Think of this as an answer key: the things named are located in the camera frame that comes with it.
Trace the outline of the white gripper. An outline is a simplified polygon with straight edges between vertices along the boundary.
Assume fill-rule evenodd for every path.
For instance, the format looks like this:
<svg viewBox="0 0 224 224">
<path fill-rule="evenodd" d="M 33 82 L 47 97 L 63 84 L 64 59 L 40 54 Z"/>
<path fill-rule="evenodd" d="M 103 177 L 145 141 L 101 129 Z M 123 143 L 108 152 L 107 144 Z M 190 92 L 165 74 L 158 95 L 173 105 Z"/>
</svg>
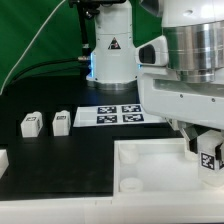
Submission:
<svg viewBox="0 0 224 224">
<path fill-rule="evenodd" d="M 197 154 L 197 125 L 224 130 L 224 67 L 170 69 L 169 53 L 164 36 L 135 50 L 140 104 L 148 114 L 177 120 L 187 150 Z"/>
</svg>

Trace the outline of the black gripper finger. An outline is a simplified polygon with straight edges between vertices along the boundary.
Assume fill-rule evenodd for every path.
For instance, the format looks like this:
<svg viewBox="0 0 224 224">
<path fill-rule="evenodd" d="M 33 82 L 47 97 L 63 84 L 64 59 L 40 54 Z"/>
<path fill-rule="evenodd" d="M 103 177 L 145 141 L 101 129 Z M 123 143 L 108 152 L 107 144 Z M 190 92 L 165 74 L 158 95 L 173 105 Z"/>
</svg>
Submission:
<svg viewBox="0 0 224 224">
<path fill-rule="evenodd" d="M 224 150 L 224 140 L 215 146 L 215 158 L 217 161 L 223 161 L 222 151 Z"/>
</svg>

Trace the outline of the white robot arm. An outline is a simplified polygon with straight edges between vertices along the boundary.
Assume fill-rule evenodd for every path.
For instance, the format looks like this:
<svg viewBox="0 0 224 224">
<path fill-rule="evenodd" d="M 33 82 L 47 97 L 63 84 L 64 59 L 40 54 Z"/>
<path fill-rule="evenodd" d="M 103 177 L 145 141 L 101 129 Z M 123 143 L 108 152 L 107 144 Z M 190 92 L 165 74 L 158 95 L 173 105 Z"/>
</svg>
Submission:
<svg viewBox="0 0 224 224">
<path fill-rule="evenodd" d="M 107 90 L 138 87 L 142 108 L 175 125 L 188 150 L 224 161 L 224 0 L 139 0 L 162 19 L 162 34 L 135 47 L 129 0 L 93 0 L 96 47 L 89 83 Z"/>
</svg>

